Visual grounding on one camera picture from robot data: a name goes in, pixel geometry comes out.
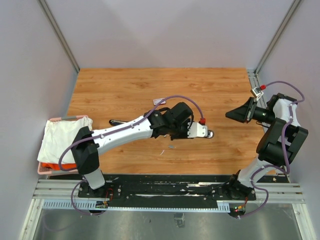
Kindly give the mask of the small black clip object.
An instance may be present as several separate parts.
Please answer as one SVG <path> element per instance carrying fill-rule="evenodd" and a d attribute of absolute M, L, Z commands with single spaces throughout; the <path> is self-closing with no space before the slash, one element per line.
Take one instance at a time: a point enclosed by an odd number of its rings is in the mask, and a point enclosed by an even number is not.
<path fill-rule="evenodd" d="M 171 141 L 173 140 L 183 140 L 183 139 L 195 139 L 195 138 L 204 138 L 211 139 L 214 137 L 214 132 L 212 130 L 207 130 L 203 134 L 201 133 L 191 133 L 191 132 L 183 132 L 180 134 L 170 135 L 169 138 Z"/>

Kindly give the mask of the red white staple box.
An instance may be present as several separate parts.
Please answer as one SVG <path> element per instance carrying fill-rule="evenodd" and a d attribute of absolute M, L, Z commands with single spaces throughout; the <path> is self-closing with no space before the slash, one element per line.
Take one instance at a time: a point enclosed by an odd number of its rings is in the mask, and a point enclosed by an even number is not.
<path fill-rule="evenodd" d="M 165 105 L 166 104 L 166 100 L 164 98 L 157 98 L 153 100 L 153 105 Z"/>

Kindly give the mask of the blue black stapler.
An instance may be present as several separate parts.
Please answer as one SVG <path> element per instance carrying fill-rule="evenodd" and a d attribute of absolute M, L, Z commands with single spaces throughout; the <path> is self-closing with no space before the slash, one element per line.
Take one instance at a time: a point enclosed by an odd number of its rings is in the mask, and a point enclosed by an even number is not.
<path fill-rule="evenodd" d="M 122 124 L 125 124 L 127 123 L 126 121 L 122 121 L 122 120 L 116 120 L 116 119 L 110 119 L 109 120 L 109 124 L 111 126 L 118 126 L 118 125 L 122 125 Z"/>

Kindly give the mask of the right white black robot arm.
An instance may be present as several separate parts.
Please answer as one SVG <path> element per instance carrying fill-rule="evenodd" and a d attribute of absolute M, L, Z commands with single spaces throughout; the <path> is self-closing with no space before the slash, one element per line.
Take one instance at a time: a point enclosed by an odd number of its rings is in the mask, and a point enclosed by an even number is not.
<path fill-rule="evenodd" d="M 252 187 L 272 168 L 289 166 L 305 142 L 309 132 L 297 120 L 298 100 L 282 93 L 274 94 L 266 108 L 258 107 L 253 97 L 225 116 L 240 123 L 255 120 L 267 124 L 267 131 L 257 145 L 257 157 L 237 173 L 236 182 L 226 188 L 232 200 L 240 199 L 245 189 Z"/>

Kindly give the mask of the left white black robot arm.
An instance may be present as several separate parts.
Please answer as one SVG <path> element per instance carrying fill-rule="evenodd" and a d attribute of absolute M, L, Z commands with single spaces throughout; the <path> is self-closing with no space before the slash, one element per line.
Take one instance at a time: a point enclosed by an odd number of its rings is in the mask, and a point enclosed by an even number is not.
<path fill-rule="evenodd" d="M 179 102 L 172 108 L 151 110 L 132 121 L 110 128 L 91 131 L 83 127 L 71 148 L 76 169 L 88 182 L 90 193 L 101 198 L 107 193 L 107 185 L 100 169 L 100 155 L 137 140 L 165 135 L 170 135 L 173 140 L 185 139 L 193 119 L 192 109 L 186 103 Z"/>

